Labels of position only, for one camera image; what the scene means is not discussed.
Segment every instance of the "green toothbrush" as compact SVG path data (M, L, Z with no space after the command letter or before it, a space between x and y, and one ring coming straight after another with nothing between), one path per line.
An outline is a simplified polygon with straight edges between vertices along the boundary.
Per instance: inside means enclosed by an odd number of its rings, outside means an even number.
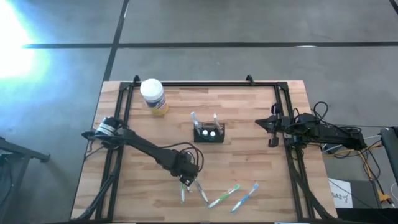
M213 203L211 203L208 208L214 207L218 202L226 199L230 194L232 194L232 192L234 192L235 190L238 190L240 187L239 184L236 184L235 187L231 190L229 190L226 194L224 194L223 196L221 196L219 199L215 200Z

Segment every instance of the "blue toothbrush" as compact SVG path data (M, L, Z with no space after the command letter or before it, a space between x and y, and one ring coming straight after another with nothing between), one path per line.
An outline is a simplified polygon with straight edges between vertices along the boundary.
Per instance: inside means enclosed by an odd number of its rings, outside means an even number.
M239 208L239 206L241 206L243 204L243 202L245 202L250 195L259 187L259 185L256 183L253 185L253 189L247 194L245 195L236 205L234 208L232 208L231 213L234 213L236 211L236 209Z

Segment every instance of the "bright light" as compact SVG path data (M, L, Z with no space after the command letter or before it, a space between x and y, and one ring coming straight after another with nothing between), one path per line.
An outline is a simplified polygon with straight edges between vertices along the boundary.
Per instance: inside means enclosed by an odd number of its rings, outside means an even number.
M29 36L17 18L17 12L0 0L0 78L26 77L32 66L34 49L22 49Z

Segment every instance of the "wooden table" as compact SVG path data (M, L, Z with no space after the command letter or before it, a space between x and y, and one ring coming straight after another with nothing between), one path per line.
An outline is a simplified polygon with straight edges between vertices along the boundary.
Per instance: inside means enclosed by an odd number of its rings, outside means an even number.
M94 127L105 116L113 116L120 82L104 82ZM310 113L303 81L288 81L293 107ZM275 103L274 90L268 87L165 87L170 106L165 116L153 116L139 89L134 90L129 126L156 145L193 142L190 113L200 121L212 121L217 113L226 123L223 144L195 144L204 153L205 166L198 175L209 201L220 197L235 184L241 188L213 209L205 207L198 190L186 194L180 203L179 182L156 164L153 158L132 147L125 147L119 179L114 222L272 222L296 221L292 188L282 142L268 148L270 135L254 123L270 115ZM79 216L98 193L105 151L84 163L72 217ZM328 210L336 210L321 152L315 146L305 149L305 166L310 188ZM259 188L235 215L229 211L257 182ZM304 211L303 194L301 201Z

